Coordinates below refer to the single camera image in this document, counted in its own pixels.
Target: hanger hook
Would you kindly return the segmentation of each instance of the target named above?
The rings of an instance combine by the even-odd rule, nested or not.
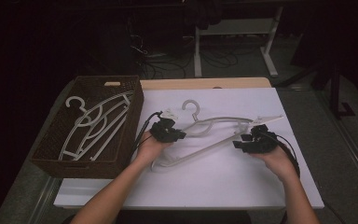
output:
[[[197,101],[195,101],[195,100],[186,100],[186,101],[184,101],[183,104],[182,104],[182,109],[183,109],[183,110],[186,109],[186,105],[187,105],[187,104],[193,104],[193,105],[196,106],[196,112],[193,113],[193,119],[194,119],[194,121],[199,120],[199,119],[197,118],[197,115],[198,115],[199,112],[200,112],[200,105],[199,105],[199,103],[197,103]]]

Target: gray floor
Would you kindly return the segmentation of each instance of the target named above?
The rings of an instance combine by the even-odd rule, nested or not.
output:
[[[278,37],[274,42],[270,55],[279,76],[271,78],[257,48],[264,43],[263,37],[204,39],[202,74],[204,77],[268,77],[271,84],[279,83],[302,70],[290,65],[298,40],[298,37]],[[211,47],[216,42],[225,47]],[[145,71],[148,77],[192,78],[194,64],[190,57],[191,53],[176,61],[167,57],[150,59],[147,61],[156,66],[157,72],[150,65]],[[313,75],[305,77],[289,88],[278,89],[278,93],[323,199],[346,223],[358,223],[358,160],[353,157],[358,156],[358,92],[348,80],[341,79],[340,100],[349,103],[356,116],[337,120],[327,109],[329,89],[312,90],[312,78]],[[60,180],[48,178],[27,160],[0,210],[0,223],[62,222],[75,211],[52,205],[59,183]],[[340,223],[327,207],[316,212],[322,223]],[[283,211],[250,211],[253,222],[263,224],[279,223],[282,214]]]

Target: wicker basket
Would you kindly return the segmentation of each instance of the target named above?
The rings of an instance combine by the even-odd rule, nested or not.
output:
[[[118,85],[105,86],[106,82],[113,82]],[[68,134],[74,129],[77,119],[85,115],[85,112],[79,109],[81,106],[79,101],[71,102],[70,107],[63,103],[37,146],[31,162],[49,175],[59,178],[115,178],[131,160],[132,146],[144,103],[144,93],[139,78],[78,77],[65,98],[81,97],[85,102],[85,109],[90,110],[100,102],[127,91],[133,91],[130,106],[127,107],[127,116],[111,140],[108,140],[108,133],[104,134],[90,148],[88,154],[85,154],[78,161],[74,161],[72,157],[66,155],[59,159]],[[106,103],[103,107],[116,104],[115,100]],[[89,119],[96,117],[95,114],[98,114],[97,110],[89,114]],[[107,119],[113,119],[108,117],[114,117],[117,114],[119,112],[114,110],[107,116]],[[79,143],[82,140],[84,141],[84,136],[89,129],[77,128],[70,138],[66,150],[77,151]],[[95,155],[104,143],[107,143],[107,145],[103,152],[95,161],[91,161],[90,157]]]

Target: dark background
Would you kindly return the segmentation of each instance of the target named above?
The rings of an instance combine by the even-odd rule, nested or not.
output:
[[[319,61],[337,64],[358,88],[358,1],[326,2],[286,7],[279,32],[299,35],[305,31],[294,63],[304,67]],[[172,46],[180,46],[189,27],[183,25],[182,11],[174,12],[79,13],[59,10],[49,1],[0,1],[0,205],[63,87],[79,75],[141,73],[138,56],[130,48],[129,15],[132,27],[150,43],[180,51]],[[167,14],[172,19],[162,22]],[[151,23],[157,25],[148,28]],[[162,33],[164,27],[172,29]]]

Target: table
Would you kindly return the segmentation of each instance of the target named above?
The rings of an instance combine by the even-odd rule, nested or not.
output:
[[[189,90],[192,82],[198,83],[200,88]],[[236,84],[232,86],[234,89],[209,89],[216,85],[228,88],[230,85],[227,83],[230,82]],[[252,119],[256,116],[283,115],[283,119],[270,123],[268,127],[272,132],[282,135],[291,142],[297,154],[301,182],[312,207],[324,207],[290,123],[285,117],[278,94],[275,89],[270,88],[266,78],[152,80],[142,81],[142,84],[145,103],[140,126],[142,126],[142,120],[155,112],[156,108],[167,106],[179,114],[180,121],[177,121],[176,128],[183,128],[184,125],[192,122],[188,114],[191,113],[191,108],[182,112],[178,108],[188,97],[199,102],[201,107],[199,119],[223,114],[243,117],[242,111],[246,111],[246,117]],[[153,90],[155,85],[158,89],[172,87],[176,90],[155,91]],[[220,99],[219,106],[216,106],[218,99]],[[233,130],[235,130],[233,124],[215,124],[207,135],[201,138],[190,137],[180,140],[167,148],[166,153],[173,157],[182,157],[194,151],[195,148],[200,149],[202,145],[216,142],[216,138],[231,136]],[[109,181],[107,179],[65,178],[54,205],[64,208],[80,207]],[[162,210],[249,210],[282,207],[284,207],[284,192],[278,178],[265,167],[262,161],[243,154],[230,142],[173,167],[156,166],[153,171],[144,171],[123,205],[124,209]]]

